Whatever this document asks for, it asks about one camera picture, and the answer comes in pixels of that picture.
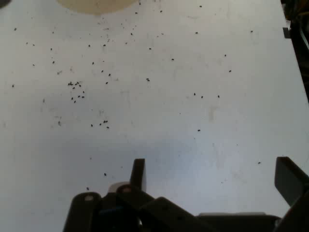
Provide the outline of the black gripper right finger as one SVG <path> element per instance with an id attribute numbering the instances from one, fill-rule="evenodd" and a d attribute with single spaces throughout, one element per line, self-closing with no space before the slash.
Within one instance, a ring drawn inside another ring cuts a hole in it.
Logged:
<path id="1" fill-rule="evenodd" d="M 309 230 L 309 176 L 289 157 L 278 157 L 275 187 L 290 206 L 278 222 L 276 232 Z"/>

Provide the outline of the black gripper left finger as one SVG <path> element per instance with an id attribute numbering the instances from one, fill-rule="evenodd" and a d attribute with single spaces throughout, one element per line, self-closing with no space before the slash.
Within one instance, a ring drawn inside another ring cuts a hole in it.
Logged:
<path id="1" fill-rule="evenodd" d="M 65 232 L 198 232 L 198 219 L 166 198 L 144 192 L 145 160 L 134 160 L 129 183 L 101 197 L 82 193 L 71 202 Z"/>

